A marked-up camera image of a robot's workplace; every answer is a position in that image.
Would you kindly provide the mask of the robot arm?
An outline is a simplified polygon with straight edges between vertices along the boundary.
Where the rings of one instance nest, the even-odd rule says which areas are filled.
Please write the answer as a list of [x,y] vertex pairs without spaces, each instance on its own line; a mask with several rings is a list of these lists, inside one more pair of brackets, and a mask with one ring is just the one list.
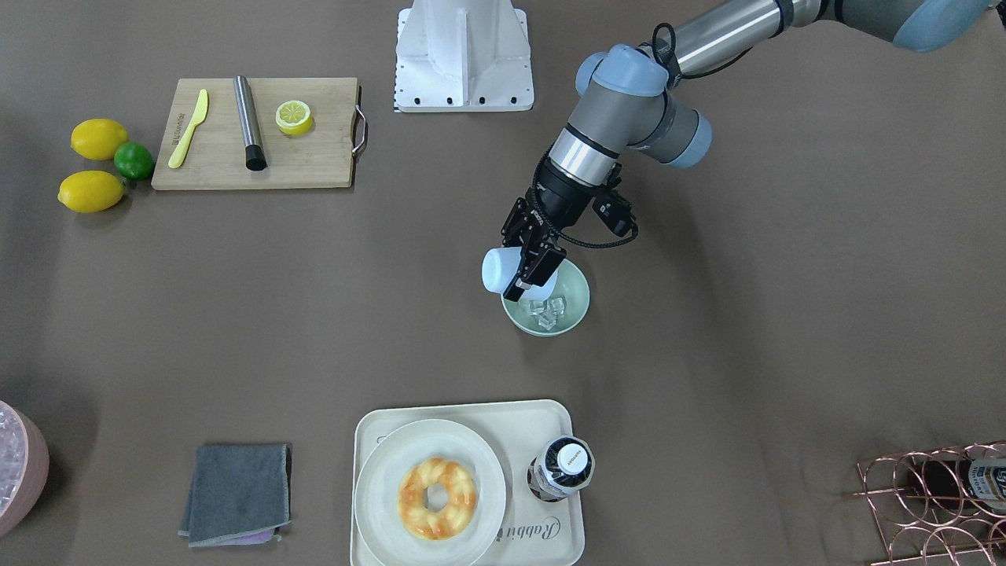
[[819,21],[843,23],[914,53],[958,39],[1002,1],[727,1],[675,28],[660,23],[647,42],[594,53],[576,72],[579,99],[563,131],[538,161],[525,196],[483,259],[484,287],[503,300],[543,300],[567,258],[564,243],[588,208],[614,234],[612,247],[638,237],[631,204],[618,193],[619,157],[636,150],[665,166],[690,168],[711,147],[711,125],[673,97],[685,80],[721,72],[754,44]]

